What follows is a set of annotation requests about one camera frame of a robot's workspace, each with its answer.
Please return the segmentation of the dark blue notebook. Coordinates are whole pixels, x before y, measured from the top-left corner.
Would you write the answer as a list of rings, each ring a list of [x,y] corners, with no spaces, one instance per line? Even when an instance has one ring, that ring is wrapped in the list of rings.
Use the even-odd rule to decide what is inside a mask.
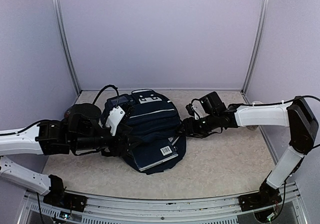
[[[138,170],[144,172],[175,161],[179,157],[175,146],[178,140],[179,137],[155,140],[152,143],[135,147],[130,154]]]

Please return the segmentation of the navy blue student backpack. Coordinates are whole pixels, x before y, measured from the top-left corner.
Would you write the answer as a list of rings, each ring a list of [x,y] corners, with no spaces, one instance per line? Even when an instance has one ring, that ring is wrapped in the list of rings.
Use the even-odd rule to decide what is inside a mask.
[[[182,122],[174,103],[152,89],[135,90],[131,94],[122,94],[107,99],[100,118],[101,123],[105,125],[110,111],[116,105],[124,108],[126,104],[133,107],[133,112],[126,119],[125,124],[131,128],[130,135],[140,140],[139,145],[171,137],[179,137],[179,140],[175,144],[178,152],[178,158],[175,161],[141,172],[131,156],[131,151],[135,147],[123,157],[123,160],[136,171],[146,175],[162,173],[173,168],[183,159],[187,150],[186,137],[178,134],[178,128]]]

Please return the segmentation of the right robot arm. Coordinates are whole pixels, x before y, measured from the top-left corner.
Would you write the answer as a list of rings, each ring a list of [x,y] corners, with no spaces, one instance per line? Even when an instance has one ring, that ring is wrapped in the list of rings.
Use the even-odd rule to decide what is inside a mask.
[[[197,100],[206,115],[201,115],[192,103],[188,104],[185,108],[190,117],[183,119],[178,131],[187,137],[206,138],[215,134],[217,129],[247,126],[288,127],[288,148],[255,196],[260,206],[266,206],[275,198],[275,191],[299,168],[304,157],[316,148],[319,123],[306,98],[307,96],[303,95],[278,103],[233,103],[226,106],[218,93],[213,91]]]

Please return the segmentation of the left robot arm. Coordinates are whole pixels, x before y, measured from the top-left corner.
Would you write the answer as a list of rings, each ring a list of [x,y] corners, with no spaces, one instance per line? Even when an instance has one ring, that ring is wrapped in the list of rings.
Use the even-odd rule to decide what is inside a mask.
[[[51,156],[73,153],[84,156],[108,149],[112,157],[130,150],[130,128],[124,124],[133,111],[131,105],[116,106],[100,124],[101,110],[94,104],[73,105],[61,121],[40,120],[23,128],[0,133],[0,176],[28,190],[50,198],[63,207],[70,202],[63,181],[55,175],[44,175],[25,168],[10,155],[35,154]]]

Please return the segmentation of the floral ceramic mug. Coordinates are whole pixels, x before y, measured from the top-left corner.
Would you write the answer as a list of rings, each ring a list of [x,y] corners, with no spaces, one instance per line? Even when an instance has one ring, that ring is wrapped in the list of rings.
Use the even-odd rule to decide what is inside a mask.
[[[258,127],[259,127],[258,125],[249,125],[249,126],[247,126],[246,128],[249,129],[249,130],[251,130],[251,131],[254,131],[254,130],[256,130]]]

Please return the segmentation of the red floral bowl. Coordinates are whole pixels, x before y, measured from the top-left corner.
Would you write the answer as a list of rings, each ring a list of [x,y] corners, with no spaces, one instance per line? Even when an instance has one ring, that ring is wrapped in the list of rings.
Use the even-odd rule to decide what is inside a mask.
[[[65,113],[64,113],[64,117],[65,117],[65,118],[67,118],[67,117],[70,115],[71,110],[72,110],[72,108],[70,107],[70,108],[68,108],[68,109],[65,111]]]

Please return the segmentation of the aluminium front rail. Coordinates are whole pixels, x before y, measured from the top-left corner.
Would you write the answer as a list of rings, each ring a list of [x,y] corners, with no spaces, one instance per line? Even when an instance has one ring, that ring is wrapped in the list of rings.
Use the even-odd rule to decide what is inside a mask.
[[[85,193],[83,212],[69,211],[38,202],[26,192],[17,224],[46,221],[62,224],[254,224],[255,214],[267,210],[242,211],[239,194],[196,199],[129,199]]]

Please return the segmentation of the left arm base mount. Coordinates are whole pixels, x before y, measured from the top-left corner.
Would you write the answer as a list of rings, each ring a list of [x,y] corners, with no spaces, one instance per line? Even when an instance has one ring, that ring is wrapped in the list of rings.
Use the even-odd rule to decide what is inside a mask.
[[[43,195],[43,202],[54,207],[83,213],[87,204],[87,197],[67,193],[60,177],[49,175],[49,193]]]

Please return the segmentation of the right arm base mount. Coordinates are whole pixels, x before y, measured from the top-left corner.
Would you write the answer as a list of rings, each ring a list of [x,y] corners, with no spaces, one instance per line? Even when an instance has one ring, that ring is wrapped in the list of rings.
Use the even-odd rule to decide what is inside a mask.
[[[275,205],[283,200],[279,188],[274,189],[264,180],[258,192],[241,195],[238,197],[238,201],[241,211],[244,212]]]

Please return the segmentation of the aluminium corner post right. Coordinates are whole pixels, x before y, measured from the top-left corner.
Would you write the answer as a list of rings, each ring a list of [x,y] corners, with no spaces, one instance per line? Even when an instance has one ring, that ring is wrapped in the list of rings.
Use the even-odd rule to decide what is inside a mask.
[[[270,0],[262,0],[261,2],[261,7],[260,7],[260,12],[259,12],[259,18],[258,18],[258,25],[255,33],[255,38],[253,42],[253,49],[251,52],[250,60],[249,60],[249,66],[246,72],[246,76],[244,79],[244,83],[241,89],[241,93],[243,96],[246,96],[249,90],[249,86],[254,74],[254,69],[257,63],[257,58],[259,54],[259,48],[261,45],[261,40],[263,37],[263,32],[264,32],[264,25],[268,13],[268,7],[269,7],[269,1]]]

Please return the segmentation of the aluminium corner post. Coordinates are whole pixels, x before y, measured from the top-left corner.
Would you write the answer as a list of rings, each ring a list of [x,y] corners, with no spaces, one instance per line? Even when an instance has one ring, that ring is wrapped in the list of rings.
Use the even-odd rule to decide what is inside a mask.
[[[53,1],[54,12],[55,12],[55,16],[58,24],[59,36],[60,36],[63,52],[64,52],[66,63],[67,63],[66,65],[70,74],[71,82],[75,90],[75,93],[77,97],[79,97],[82,92],[82,89],[80,87],[79,79],[75,71],[71,52],[69,49],[69,44],[67,41],[68,39],[67,39],[67,34],[64,26],[61,3],[60,3],[60,0],[52,0],[52,1]]]
[[[269,7],[269,1],[270,0],[262,0],[261,2],[261,7],[260,7],[260,12],[259,12],[259,18],[258,18],[258,25],[255,33],[255,38],[253,42],[253,49],[251,52],[250,60],[249,60],[249,66],[246,72],[246,76],[244,79],[244,83],[241,89],[241,93],[243,96],[246,96],[249,90],[249,86],[254,74],[254,69],[257,63],[257,58],[259,54],[259,48],[261,45],[261,40],[263,37],[263,32],[264,32],[264,25],[268,13],[268,7]]]

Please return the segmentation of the aluminium corner post left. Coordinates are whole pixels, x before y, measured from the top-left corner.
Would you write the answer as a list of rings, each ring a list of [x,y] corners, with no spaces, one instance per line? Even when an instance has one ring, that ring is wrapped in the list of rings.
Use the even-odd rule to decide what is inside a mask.
[[[77,97],[79,97],[82,92],[82,89],[80,87],[79,79],[75,71],[71,52],[69,49],[69,44],[67,41],[68,39],[67,39],[67,34],[64,26],[61,3],[60,3],[60,0],[52,0],[52,1],[53,1],[54,12],[55,12],[55,16],[58,24],[59,36],[60,36],[63,52],[64,52],[66,63],[67,63],[66,65],[70,74],[71,82],[75,90],[75,93]]]

